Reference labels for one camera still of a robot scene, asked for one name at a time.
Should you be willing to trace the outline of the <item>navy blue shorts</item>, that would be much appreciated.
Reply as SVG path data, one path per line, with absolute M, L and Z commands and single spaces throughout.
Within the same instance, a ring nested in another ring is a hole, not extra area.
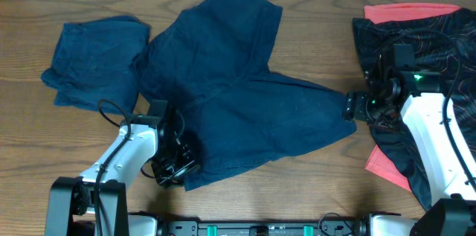
M 185 122 L 201 169 L 191 191 L 356 131 L 342 93 L 268 68 L 282 8 L 268 0 L 204 0 L 183 10 L 131 64 L 141 94 Z

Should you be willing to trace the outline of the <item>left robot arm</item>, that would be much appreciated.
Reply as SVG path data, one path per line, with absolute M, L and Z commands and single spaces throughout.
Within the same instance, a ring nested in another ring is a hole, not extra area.
M 164 188 L 181 186 L 199 168 L 196 154 L 166 118 L 124 120 L 107 151 L 78 177 L 60 177 L 50 189 L 46 235 L 165 235 L 167 227 L 145 212 L 130 213 L 126 191 L 150 163 Z

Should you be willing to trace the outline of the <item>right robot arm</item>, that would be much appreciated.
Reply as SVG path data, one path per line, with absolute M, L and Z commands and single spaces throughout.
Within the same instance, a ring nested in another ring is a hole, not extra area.
M 427 174 L 431 208 L 419 220 L 371 214 L 356 235 L 474 235 L 475 161 L 440 74 L 389 68 L 369 91 L 348 92 L 344 118 L 407 128 Z

